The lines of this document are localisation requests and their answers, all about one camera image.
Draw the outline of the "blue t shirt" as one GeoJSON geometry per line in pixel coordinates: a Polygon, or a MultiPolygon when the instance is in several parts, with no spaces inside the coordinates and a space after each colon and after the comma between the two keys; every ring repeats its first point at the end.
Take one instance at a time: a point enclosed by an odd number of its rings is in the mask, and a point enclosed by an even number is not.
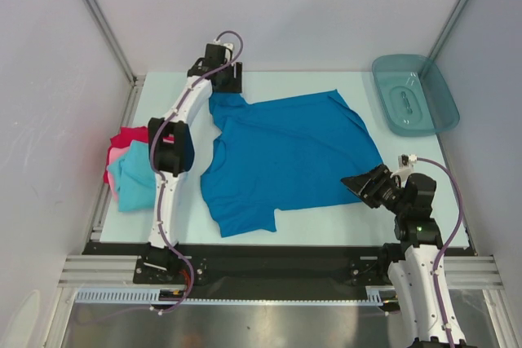
{"type": "Polygon", "coordinates": [[[356,203],[342,178],[383,162],[336,90],[255,104],[214,93],[209,110],[220,134],[201,194],[223,237],[276,231],[276,210],[356,203]]]}

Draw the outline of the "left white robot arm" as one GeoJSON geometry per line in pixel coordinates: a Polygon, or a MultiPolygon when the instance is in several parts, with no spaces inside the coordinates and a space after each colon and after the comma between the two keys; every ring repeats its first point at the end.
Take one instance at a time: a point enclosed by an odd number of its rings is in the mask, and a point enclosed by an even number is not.
{"type": "Polygon", "coordinates": [[[212,93],[242,91],[242,63],[235,61],[233,49],[232,43],[218,40],[207,44],[204,56],[188,70],[175,103],[163,117],[148,122],[149,162],[156,179],[156,197],[150,248],[143,261],[165,283],[180,273],[179,259],[168,248],[168,234],[180,188],[195,158],[190,125],[212,93]]]}

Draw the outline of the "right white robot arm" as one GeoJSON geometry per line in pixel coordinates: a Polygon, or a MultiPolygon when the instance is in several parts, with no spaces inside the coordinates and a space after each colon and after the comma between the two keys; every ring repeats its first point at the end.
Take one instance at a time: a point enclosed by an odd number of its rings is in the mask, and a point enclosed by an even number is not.
{"type": "Polygon", "coordinates": [[[412,173],[405,180],[385,165],[343,185],[372,209],[384,207],[395,216],[397,243],[386,243],[376,263],[378,278],[396,291],[412,347],[465,347],[446,282],[444,255],[448,248],[431,216],[436,181],[412,173]]]}

